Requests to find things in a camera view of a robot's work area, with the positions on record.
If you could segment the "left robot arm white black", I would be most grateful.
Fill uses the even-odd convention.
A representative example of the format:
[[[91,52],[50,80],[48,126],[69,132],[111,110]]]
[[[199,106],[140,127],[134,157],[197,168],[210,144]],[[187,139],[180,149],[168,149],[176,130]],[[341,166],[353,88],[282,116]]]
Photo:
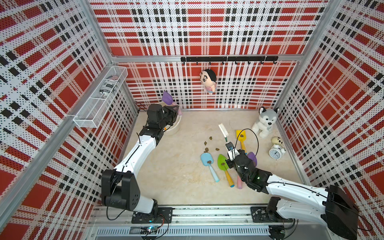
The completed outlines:
[[[102,205],[138,213],[153,223],[159,217],[158,202],[141,195],[136,179],[143,163],[159,144],[166,127],[177,120],[179,106],[152,104],[138,141],[129,154],[112,170],[102,173]]]

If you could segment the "light blue trowel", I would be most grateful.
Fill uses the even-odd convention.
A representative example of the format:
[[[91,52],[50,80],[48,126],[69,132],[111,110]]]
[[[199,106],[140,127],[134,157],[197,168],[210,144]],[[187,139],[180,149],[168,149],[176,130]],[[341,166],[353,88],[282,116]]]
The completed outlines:
[[[206,166],[210,169],[210,172],[211,172],[215,182],[218,183],[220,181],[220,179],[212,167],[212,164],[214,163],[212,155],[210,153],[203,153],[201,155],[201,161],[202,161],[204,166]]]

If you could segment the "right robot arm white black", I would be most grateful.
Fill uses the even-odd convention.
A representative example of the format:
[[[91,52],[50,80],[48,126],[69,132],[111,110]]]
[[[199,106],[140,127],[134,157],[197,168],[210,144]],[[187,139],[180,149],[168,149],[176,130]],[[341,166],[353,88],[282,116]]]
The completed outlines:
[[[243,150],[228,151],[226,161],[252,190],[271,195],[267,213],[271,219],[297,219],[326,226],[346,240],[358,237],[359,209],[339,187],[311,187],[255,167]]]

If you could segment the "green white scrub brush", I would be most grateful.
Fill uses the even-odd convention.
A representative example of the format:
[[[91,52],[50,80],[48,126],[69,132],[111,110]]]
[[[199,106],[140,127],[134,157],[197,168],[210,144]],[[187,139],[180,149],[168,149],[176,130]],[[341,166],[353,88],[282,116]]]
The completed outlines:
[[[225,141],[226,143],[228,142],[228,137],[229,137],[229,133],[227,131],[227,129],[225,128],[224,124],[219,124],[219,128],[220,128],[220,131],[222,132],[224,138],[225,138]]]

